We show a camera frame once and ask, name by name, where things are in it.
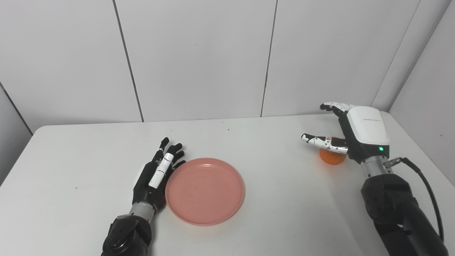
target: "orange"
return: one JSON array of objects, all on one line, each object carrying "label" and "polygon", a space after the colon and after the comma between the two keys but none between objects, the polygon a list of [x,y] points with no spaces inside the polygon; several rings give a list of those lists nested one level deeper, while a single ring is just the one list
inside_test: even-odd
[{"label": "orange", "polygon": [[346,158],[346,154],[335,153],[323,148],[319,149],[319,156],[324,162],[334,165],[341,164]]}]

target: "fingertip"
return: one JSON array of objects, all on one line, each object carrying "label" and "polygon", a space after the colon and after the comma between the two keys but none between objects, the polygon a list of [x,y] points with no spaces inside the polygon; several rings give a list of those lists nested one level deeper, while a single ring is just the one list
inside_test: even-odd
[{"label": "fingertip", "polygon": [[177,151],[179,151],[180,149],[183,148],[183,145],[181,143],[178,143],[177,145],[175,145],[175,147],[177,148]]}]

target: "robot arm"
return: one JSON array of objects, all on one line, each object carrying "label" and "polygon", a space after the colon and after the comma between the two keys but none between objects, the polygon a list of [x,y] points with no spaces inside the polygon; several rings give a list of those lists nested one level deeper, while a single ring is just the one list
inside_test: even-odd
[{"label": "robot arm", "polygon": [[166,204],[164,191],[167,181],[173,171],[185,163],[175,164],[185,154],[181,151],[182,144],[172,145],[164,153],[168,143],[168,138],[161,141],[155,156],[142,170],[133,189],[131,210],[111,224],[101,256],[147,255],[152,241],[152,218]]},{"label": "robot arm", "polygon": [[[439,225],[438,236],[420,209],[417,199],[413,197],[409,184],[391,169],[403,161],[421,176],[429,190],[440,224],[439,209],[420,170],[408,159],[389,161],[390,139],[379,110],[338,102],[323,103],[320,108],[333,111],[339,118],[345,136],[343,142],[346,152],[350,159],[362,166],[366,176],[361,189],[362,197],[368,215],[390,256],[448,255],[443,243],[442,225]],[[315,137],[307,133],[302,135],[302,140],[330,151],[334,151],[334,148],[336,150],[334,145],[342,141],[329,141],[325,137]]]}]

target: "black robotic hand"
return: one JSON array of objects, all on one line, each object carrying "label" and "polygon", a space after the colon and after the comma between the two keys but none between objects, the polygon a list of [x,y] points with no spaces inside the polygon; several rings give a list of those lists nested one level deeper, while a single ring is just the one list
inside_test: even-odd
[{"label": "black robotic hand", "polygon": [[[142,170],[141,176],[136,182],[133,189],[133,204],[138,202],[147,202],[152,205],[155,212],[159,212],[166,205],[165,188],[169,177],[175,169],[185,163],[185,160],[175,164],[185,153],[182,149],[182,144],[171,145],[164,153],[164,149],[169,143],[169,138],[166,137],[161,141],[160,148],[155,153],[153,159],[148,162]],[[162,170],[159,166],[168,166]],[[150,185],[152,178],[155,176],[162,177],[158,187],[155,188]]]},{"label": "black robotic hand", "polygon": [[165,188],[175,169],[184,164],[182,144],[171,145],[166,137],[153,159],[148,162],[133,189],[129,214],[118,216],[109,228],[101,256],[146,256],[152,242],[151,221],[166,205]]}]

